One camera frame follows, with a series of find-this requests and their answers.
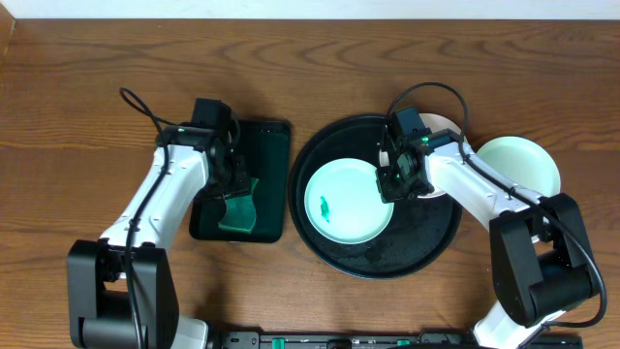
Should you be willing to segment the white pinkish plate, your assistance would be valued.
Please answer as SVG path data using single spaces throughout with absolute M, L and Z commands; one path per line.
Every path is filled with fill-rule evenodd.
M 429 155 L 436 147 L 446 143 L 456 143 L 459 140 L 460 128 L 451 120 L 435 113 L 421 113 L 420 116 L 423 123 L 431 130 L 431 134 L 423 139 L 422 145 L 426 155 Z M 438 187 L 433 187 L 435 191 L 432 194 L 423 196 L 423 198 L 433 198 L 444 194 Z

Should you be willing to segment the green scrub sponge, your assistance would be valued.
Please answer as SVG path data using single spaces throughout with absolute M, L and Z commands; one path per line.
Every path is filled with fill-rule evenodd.
M 254 204 L 254 191 L 259 180 L 251 178 L 250 192 L 247 195 L 225 200 L 226 212 L 218 222 L 218 228 L 233 233 L 251 234 L 257 222 Z

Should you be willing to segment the mint plate with green stain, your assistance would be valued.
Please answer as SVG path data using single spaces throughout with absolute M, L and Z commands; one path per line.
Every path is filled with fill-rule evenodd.
M 559 169 L 537 143 L 514 136 L 500 137 L 484 144 L 477 154 L 502 175 L 546 197 L 561 191 Z

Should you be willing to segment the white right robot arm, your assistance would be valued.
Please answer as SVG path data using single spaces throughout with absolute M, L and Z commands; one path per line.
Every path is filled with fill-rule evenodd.
M 473 328 L 484 348 L 525 348 L 605 284 L 576 202 L 546 197 L 493 169 L 450 129 L 432 132 L 414 108 L 387 118 L 380 145 L 379 190 L 386 203 L 449 195 L 490 237 L 497 298 Z

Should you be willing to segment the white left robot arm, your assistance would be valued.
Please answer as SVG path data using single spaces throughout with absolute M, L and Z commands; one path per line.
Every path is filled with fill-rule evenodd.
M 190 121 L 160 127 L 146 178 L 121 216 L 68 254 L 71 341 L 77 348 L 196 348 L 208 326 L 183 317 L 168 254 L 193 201 L 250 192 L 234 153 L 240 125 L 219 100 L 199 99 Z

